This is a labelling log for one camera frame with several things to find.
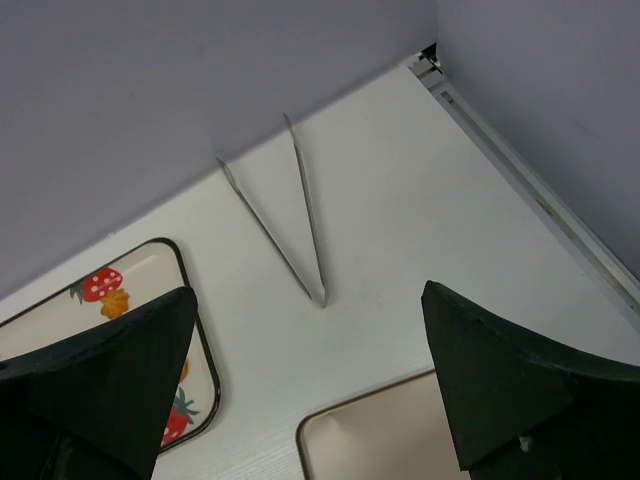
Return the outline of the orange swirl cookie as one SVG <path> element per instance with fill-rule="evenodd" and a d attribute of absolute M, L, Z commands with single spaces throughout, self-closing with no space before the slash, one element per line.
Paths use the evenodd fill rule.
<path fill-rule="evenodd" d="M 180 378 L 179 378 L 179 383 L 182 383 L 185 378 L 187 377 L 188 373 L 189 373 L 189 360 L 185 360 L 181 374 L 180 374 Z"/>
<path fill-rule="evenodd" d="M 129 311 L 129 294 L 123 289 L 108 291 L 100 302 L 100 313 L 108 320 L 114 320 Z"/>

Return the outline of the silver metal tongs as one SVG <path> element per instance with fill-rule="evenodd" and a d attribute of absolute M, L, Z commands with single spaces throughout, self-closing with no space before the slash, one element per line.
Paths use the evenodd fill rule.
<path fill-rule="evenodd" d="M 299 181 L 301 185 L 302 198 L 304 202 L 306 218 L 307 218 L 307 223 L 309 227 L 309 233 L 311 236 L 311 243 L 314 251 L 318 278 L 321 286 L 319 291 L 313 291 L 305 283 L 305 280 L 303 279 L 301 274 L 296 270 L 296 267 L 290 261 L 290 259 L 288 258 L 284 250 L 281 248 L 277 239 L 272 235 L 267 225 L 263 222 L 258 212 L 253 208 L 249 199 L 245 196 L 244 192 L 241 190 L 228 164 L 219 156 L 215 156 L 214 159 L 218 167 L 222 171 L 227 184 L 229 185 L 231 190 L 235 193 L 236 197 L 239 199 L 244 209 L 253 219 L 254 223 L 258 226 L 262 234 L 266 237 L 272 249 L 282 260 L 282 262 L 284 263 L 289 273 L 293 276 L 297 285 L 300 287 L 300 289 L 304 292 L 304 294 L 308 297 L 308 299 L 314 305 L 316 305 L 319 309 L 324 310 L 328 307 L 329 300 L 330 300 L 329 288 L 327 283 L 327 269 L 323 262 L 323 252 L 319 242 L 319 232 L 318 232 L 317 223 L 314 215 L 313 201 L 311 197 L 309 180 L 306 173 L 304 155 L 294 130 L 294 123 L 291 121 L 291 118 L 287 113 L 283 112 L 282 116 L 283 116 L 284 123 L 286 125 L 286 130 L 288 131 L 288 134 L 291 140 L 292 149 L 296 159 L 296 166 L 297 166 Z"/>

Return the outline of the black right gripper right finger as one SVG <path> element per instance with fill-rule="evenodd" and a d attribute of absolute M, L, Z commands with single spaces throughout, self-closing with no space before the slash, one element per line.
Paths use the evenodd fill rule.
<path fill-rule="evenodd" d="M 551 340 L 429 281 L 429 350 L 473 479 L 636 479 L 639 369 Z"/>

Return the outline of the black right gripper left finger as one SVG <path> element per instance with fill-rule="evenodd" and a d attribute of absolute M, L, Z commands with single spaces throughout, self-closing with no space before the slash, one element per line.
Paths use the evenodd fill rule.
<path fill-rule="evenodd" d="M 4 479 L 148 479 L 189 350 L 196 295 L 1 363 Z"/>

